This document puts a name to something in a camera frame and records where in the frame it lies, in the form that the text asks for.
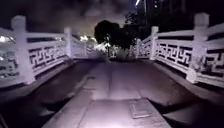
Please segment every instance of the pavement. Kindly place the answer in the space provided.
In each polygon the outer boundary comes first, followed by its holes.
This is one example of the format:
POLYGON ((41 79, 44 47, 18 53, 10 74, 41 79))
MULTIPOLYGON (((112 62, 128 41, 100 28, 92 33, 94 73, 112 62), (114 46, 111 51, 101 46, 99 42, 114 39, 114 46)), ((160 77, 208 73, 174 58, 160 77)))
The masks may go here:
POLYGON ((198 100, 152 65, 101 63, 43 128, 171 128, 158 106, 198 100))

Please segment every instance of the railing panel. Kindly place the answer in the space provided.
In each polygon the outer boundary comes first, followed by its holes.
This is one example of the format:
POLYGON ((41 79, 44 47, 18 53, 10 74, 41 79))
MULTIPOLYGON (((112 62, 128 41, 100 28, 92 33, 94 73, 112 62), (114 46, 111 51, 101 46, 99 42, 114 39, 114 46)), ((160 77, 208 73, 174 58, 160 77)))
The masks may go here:
POLYGON ((0 88, 23 82, 16 61, 15 44, 0 45, 0 88))
POLYGON ((191 41, 159 40, 156 60, 186 72, 190 65, 192 52, 193 43, 191 41))
POLYGON ((72 43, 72 56, 77 59, 83 59, 85 57, 85 44, 83 42, 72 43))
POLYGON ((205 42, 206 54, 198 81, 224 87, 224 38, 205 42))
POLYGON ((66 42, 51 41, 28 44, 30 61, 35 75, 38 75, 67 58, 66 42))

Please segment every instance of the foliage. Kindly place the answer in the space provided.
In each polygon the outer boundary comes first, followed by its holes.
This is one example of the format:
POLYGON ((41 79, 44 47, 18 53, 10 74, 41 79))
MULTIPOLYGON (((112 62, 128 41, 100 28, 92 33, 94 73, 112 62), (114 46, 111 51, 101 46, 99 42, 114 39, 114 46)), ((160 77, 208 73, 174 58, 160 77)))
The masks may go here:
POLYGON ((98 23, 95 27, 95 38, 98 43, 110 43, 123 49, 129 48, 133 40, 132 36, 127 34, 126 29, 120 28, 117 23, 106 20, 98 23))

